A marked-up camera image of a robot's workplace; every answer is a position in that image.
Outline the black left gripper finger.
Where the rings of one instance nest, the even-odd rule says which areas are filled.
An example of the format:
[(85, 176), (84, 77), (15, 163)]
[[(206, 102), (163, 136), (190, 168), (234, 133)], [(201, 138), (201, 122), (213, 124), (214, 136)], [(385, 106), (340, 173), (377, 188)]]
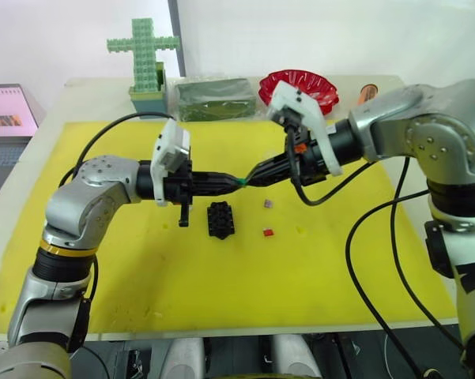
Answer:
[(214, 182), (214, 183), (239, 183), (243, 184), (241, 178), (237, 178), (231, 174), (209, 171), (194, 171), (192, 174), (193, 182)]
[(195, 197), (216, 197), (234, 193), (241, 187), (239, 183), (199, 182), (194, 184), (191, 193)]

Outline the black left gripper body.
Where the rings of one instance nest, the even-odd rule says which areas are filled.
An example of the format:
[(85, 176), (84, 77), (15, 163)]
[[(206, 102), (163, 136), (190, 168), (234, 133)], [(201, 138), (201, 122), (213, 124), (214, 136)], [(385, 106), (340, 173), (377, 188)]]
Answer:
[(164, 196), (167, 202), (180, 206), (179, 226), (188, 227), (190, 207), (193, 204), (192, 161), (185, 160), (175, 172), (164, 180)]

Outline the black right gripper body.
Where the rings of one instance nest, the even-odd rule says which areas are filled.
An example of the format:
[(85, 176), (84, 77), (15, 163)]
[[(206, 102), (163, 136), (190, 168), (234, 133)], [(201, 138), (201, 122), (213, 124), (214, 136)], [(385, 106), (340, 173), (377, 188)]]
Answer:
[(317, 141), (306, 129), (287, 130), (285, 153), (291, 179), (296, 176), (302, 186), (324, 181), (329, 174)]

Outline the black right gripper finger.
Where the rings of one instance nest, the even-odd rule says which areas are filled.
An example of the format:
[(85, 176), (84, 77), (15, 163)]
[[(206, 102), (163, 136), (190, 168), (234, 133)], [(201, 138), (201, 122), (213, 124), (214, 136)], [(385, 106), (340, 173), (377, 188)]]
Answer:
[(253, 170), (289, 170), (291, 177), (291, 165), (290, 165), (290, 159), (288, 158), (288, 153), (283, 152), (279, 155), (276, 155), (272, 158), (266, 159), (260, 163), (257, 163), (250, 171), (250, 173)]
[(246, 177), (246, 186), (267, 187), (290, 178), (289, 170), (253, 170)]

